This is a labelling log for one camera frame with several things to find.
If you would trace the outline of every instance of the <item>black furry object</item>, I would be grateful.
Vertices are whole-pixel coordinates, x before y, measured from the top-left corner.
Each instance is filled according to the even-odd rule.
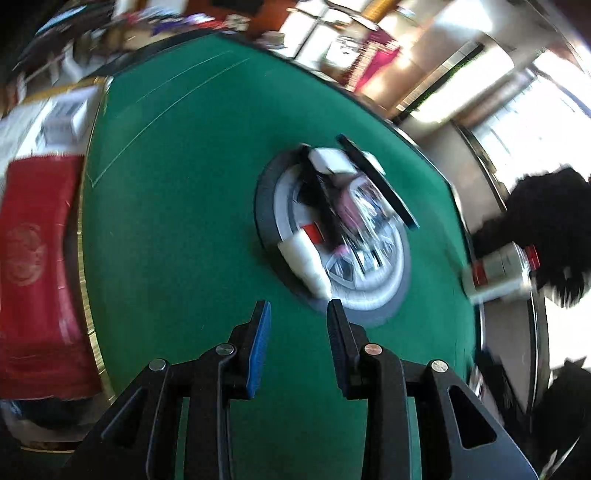
[[[591,186],[572,168],[527,176],[506,201],[507,211],[472,235],[477,258],[515,242],[535,246],[538,289],[550,286],[563,307],[586,293],[591,273]]]

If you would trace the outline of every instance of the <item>window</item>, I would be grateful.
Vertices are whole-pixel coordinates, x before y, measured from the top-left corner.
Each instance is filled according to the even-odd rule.
[[[371,0],[336,0],[334,3],[361,12]],[[323,0],[298,2],[280,32],[285,34],[285,48],[277,53],[309,68],[318,69],[339,28],[352,22],[351,17],[329,8]]]

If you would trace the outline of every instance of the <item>red cloth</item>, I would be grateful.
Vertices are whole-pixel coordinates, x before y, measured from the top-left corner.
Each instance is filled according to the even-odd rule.
[[[12,162],[0,210],[0,398],[91,397],[100,379],[66,282],[75,155]]]

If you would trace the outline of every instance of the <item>gold pattern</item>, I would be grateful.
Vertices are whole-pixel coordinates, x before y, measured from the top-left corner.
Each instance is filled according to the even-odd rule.
[[[84,198],[84,180],[86,178],[86,167],[88,161],[88,153],[90,150],[90,144],[92,143],[92,137],[95,132],[96,126],[96,119],[99,115],[101,107],[104,106],[106,103],[107,92],[109,90],[109,85],[111,84],[112,77],[102,78],[97,77],[93,80],[90,85],[100,85],[102,88],[102,94],[100,97],[100,104],[96,111],[96,115],[94,121],[92,123],[92,130],[90,132],[90,140],[88,142],[88,146],[86,148],[86,155],[83,159],[83,167],[82,167],[82,176],[80,177],[80,189],[78,195],[78,226],[76,231],[77,237],[77,253],[78,253],[78,280],[80,283],[80,294],[82,295],[82,305],[84,307],[84,317],[86,320],[86,328],[88,338],[90,339],[90,345],[92,347],[92,353],[95,356],[96,367],[99,371],[100,382],[103,387],[103,392],[105,393],[109,403],[113,403],[115,401],[115,391],[113,390],[113,386],[111,384],[111,379],[109,378],[109,374],[107,373],[107,369],[105,367],[105,362],[103,360],[103,356],[100,352],[99,341],[96,337],[95,332],[95,323],[92,319],[92,312],[90,310],[90,300],[88,298],[88,290],[86,288],[86,274],[84,271],[84,252],[82,248],[82,206],[83,206],[83,198]]]

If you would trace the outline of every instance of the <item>wall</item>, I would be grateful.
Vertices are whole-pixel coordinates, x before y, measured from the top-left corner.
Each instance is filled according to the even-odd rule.
[[[296,5],[294,0],[265,0],[258,15],[252,17],[246,36],[255,39],[268,30],[279,30],[289,15],[288,8]],[[185,14],[205,13],[218,20],[224,20],[226,15],[240,13],[227,8],[214,7],[209,0],[189,0]]]

